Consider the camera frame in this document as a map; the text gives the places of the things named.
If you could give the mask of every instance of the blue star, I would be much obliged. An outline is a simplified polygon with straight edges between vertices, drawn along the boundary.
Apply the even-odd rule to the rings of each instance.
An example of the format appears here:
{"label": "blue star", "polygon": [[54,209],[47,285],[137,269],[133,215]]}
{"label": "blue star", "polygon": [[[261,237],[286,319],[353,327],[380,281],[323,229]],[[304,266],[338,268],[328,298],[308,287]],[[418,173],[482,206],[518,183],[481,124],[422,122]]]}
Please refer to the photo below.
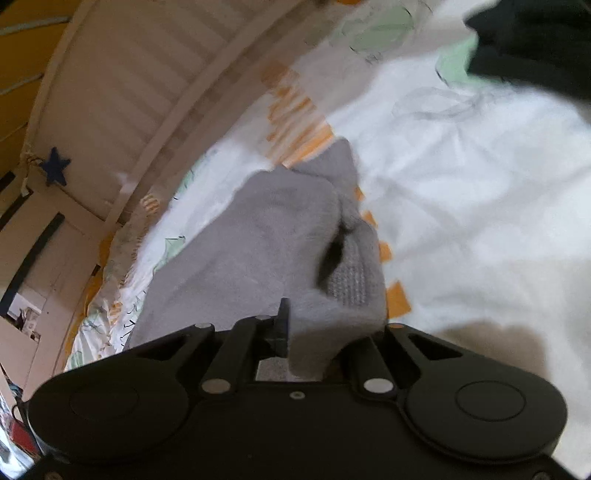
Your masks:
{"label": "blue star", "polygon": [[49,186],[56,181],[65,187],[67,183],[63,171],[69,164],[70,160],[61,158],[57,148],[53,147],[49,154],[49,160],[43,161],[40,165],[47,174],[47,185]]}

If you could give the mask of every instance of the black cloth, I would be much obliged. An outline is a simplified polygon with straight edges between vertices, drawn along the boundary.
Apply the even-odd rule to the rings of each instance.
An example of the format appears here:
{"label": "black cloth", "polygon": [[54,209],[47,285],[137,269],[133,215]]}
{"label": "black cloth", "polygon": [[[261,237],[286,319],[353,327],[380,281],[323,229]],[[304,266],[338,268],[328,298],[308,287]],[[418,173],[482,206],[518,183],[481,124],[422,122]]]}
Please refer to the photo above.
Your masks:
{"label": "black cloth", "polygon": [[501,0],[466,25],[478,33],[469,73],[591,99],[589,0]]}

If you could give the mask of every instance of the gray sock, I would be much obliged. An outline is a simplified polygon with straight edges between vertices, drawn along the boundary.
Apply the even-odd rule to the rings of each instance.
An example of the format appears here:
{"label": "gray sock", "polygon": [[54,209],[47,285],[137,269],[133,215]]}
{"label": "gray sock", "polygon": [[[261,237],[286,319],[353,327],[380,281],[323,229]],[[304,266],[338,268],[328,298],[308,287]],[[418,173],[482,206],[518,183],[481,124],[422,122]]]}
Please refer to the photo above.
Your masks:
{"label": "gray sock", "polygon": [[128,345],[194,323],[230,329],[291,303],[290,375],[319,380],[386,321],[375,231],[359,216],[349,143],[248,179],[229,207],[156,273]]}

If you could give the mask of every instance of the printed bedding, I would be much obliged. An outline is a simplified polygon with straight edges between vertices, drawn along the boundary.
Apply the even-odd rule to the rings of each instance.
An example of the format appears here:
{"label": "printed bedding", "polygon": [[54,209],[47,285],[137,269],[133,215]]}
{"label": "printed bedding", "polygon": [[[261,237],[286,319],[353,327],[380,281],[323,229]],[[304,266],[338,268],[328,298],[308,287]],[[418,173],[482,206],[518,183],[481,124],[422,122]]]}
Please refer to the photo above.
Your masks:
{"label": "printed bedding", "polygon": [[555,383],[569,406],[555,457],[588,475],[591,115],[467,77],[475,39],[461,19],[473,4],[370,0],[344,18],[329,7],[308,41],[328,38],[294,65],[266,65],[268,92],[115,235],[67,369],[121,351],[154,272],[249,175],[345,137],[381,240],[389,318]]}

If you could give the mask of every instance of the red object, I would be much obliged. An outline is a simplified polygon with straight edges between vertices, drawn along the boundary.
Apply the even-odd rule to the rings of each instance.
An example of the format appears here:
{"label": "red object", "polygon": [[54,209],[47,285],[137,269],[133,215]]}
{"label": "red object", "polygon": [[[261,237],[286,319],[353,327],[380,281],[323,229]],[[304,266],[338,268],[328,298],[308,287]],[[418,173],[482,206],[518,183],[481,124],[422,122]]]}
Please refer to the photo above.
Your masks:
{"label": "red object", "polygon": [[28,430],[18,421],[13,421],[9,433],[12,442],[20,449],[27,452],[30,456],[39,456],[40,452],[37,444]]}

